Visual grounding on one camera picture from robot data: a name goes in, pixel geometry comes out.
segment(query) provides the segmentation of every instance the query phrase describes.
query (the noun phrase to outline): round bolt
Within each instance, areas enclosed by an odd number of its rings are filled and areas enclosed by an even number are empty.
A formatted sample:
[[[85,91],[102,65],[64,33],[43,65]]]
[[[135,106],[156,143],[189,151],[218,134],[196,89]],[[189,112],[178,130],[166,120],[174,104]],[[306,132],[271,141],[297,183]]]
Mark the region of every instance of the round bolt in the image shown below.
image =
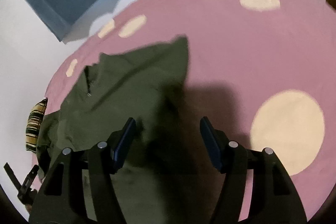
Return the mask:
[[[71,153],[71,148],[64,148],[62,151],[63,155],[69,155]]]
[[[266,148],[265,148],[265,152],[266,152],[268,155],[272,155],[274,151],[273,151],[272,148],[266,147]]]
[[[97,144],[97,146],[99,148],[105,148],[105,147],[107,147],[107,142],[100,142],[100,143]]]
[[[229,146],[232,147],[232,148],[236,148],[236,147],[238,147],[238,143],[236,143],[235,141],[230,141]]]

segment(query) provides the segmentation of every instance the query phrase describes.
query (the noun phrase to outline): striped cloth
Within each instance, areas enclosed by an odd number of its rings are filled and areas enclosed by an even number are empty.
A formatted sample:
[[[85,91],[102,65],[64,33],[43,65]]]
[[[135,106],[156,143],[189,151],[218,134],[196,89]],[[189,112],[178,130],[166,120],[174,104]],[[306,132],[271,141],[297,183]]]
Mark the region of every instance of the striped cloth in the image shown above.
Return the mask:
[[[26,127],[26,150],[36,153],[36,142],[39,136],[40,126],[46,110],[48,98],[43,99],[33,107],[29,114]]]

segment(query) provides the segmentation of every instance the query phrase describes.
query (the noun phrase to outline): striped fabric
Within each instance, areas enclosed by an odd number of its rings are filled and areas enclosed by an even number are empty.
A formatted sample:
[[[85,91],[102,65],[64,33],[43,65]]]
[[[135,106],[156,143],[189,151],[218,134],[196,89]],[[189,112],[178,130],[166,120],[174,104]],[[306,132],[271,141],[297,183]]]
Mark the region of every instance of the striped fabric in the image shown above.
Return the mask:
[[[48,98],[43,99],[33,107],[30,112],[26,127],[26,150],[36,153],[36,142],[39,136],[40,126],[47,107]]]

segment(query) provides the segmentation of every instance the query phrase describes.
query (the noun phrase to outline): white surface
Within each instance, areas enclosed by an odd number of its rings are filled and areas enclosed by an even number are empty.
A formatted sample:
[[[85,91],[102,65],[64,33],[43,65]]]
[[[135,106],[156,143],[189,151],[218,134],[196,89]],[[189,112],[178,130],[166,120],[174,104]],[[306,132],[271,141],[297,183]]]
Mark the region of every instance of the white surface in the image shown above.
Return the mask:
[[[23,182],[32,155],[25,151],[25,128],[31,108],[42,100],[60,64],[114,15],[135,0],[99,0],[76,23],[65,45],[24,0],[0,0],[0,183],[26,218],[24,206],[2,166],[8,161]]]

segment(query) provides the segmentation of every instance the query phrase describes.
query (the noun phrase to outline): dark green cloth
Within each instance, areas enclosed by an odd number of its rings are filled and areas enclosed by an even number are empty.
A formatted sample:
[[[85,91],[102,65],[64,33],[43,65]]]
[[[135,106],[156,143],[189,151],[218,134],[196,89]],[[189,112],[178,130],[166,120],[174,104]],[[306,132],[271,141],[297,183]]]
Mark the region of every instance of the dark green cloth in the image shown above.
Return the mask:
[[[141,213],[149,219],[140,223],[167,223],[168,218],[185,223],[183,197],[167,175],[195,174],[179,136],[187,67],[185,37],[122,55],[101,54],[98,64],[83,70],[60,110],[44,117],[37,141],[43,171],[48,171],[48,157],[52,164],[63,148],[89,149],[133,117],[139,134],[114,181],[122,210],[128,210],[126,220],[133,222]]]

